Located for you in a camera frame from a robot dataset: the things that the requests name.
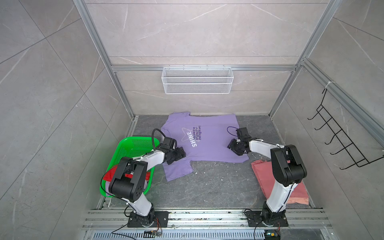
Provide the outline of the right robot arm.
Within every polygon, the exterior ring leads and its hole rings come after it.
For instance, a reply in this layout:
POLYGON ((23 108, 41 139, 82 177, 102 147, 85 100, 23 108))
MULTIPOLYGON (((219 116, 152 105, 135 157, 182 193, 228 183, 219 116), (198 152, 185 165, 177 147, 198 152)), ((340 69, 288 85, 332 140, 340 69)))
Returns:
POLYGON ((231 140, 228 148, 238 156, 258 153, 271 159, 275 178, 271 195, 263 204, 261 222, 268 227, 286 223, 286 204, 294 189, 307 176, 303 160, 294 145, 279 145, 256 139, 247 128, 236 128, 237 139, 231 140))

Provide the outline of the purple SHINE t-shirt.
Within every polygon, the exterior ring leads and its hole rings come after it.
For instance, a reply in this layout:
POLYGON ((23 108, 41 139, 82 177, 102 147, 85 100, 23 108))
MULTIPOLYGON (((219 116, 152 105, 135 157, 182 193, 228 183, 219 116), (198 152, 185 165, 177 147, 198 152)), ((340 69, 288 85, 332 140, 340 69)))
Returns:
POLYGON ((163 164, 168 182, 191 174, 194 170, 191 162, 211 161, 225 163, 243 163, 248 155, 236 155, 228 148, 234 138, 227 128, 238 128, 236 115, 197 117, 189 112, 169 115, 161 131, 177 141, 186 157, 170 165, 163 164))

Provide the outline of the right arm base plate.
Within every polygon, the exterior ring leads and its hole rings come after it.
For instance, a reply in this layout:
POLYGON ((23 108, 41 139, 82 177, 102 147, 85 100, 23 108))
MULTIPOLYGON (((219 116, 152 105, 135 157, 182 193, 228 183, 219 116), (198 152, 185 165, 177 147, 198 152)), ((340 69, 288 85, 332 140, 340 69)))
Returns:
POLYGON ((269 213, 268 211, 245 210, 249 227, 288 227, 286 211, 269 213))

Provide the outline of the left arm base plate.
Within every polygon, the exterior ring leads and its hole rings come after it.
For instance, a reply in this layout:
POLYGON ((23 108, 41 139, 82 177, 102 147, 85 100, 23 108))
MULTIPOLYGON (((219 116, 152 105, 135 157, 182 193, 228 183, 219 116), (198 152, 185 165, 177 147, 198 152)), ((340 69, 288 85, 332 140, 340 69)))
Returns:
POLYGON ((150 212, 148 216, 143 217, 134 212, 130 213, 128 228, 165 228, 168 226, 169 212, 155 211, 150 212))

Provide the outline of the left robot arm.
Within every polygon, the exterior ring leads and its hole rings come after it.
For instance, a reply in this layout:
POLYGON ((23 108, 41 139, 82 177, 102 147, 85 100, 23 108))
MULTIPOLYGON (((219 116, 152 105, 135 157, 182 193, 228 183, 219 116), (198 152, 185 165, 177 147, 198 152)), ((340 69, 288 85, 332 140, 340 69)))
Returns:
POLYGON ((149 226, 156 217, 153 204, 144 194, 150 185, 147 172, 157 165, 170 165, 185 158, 186 152, 169 137, 163 142, 154 137, 129 137, 120 142, 114 157, 116 164, 103 176, 102 190, 107 196, 126 202, 133 209, 130 218, 149 226))

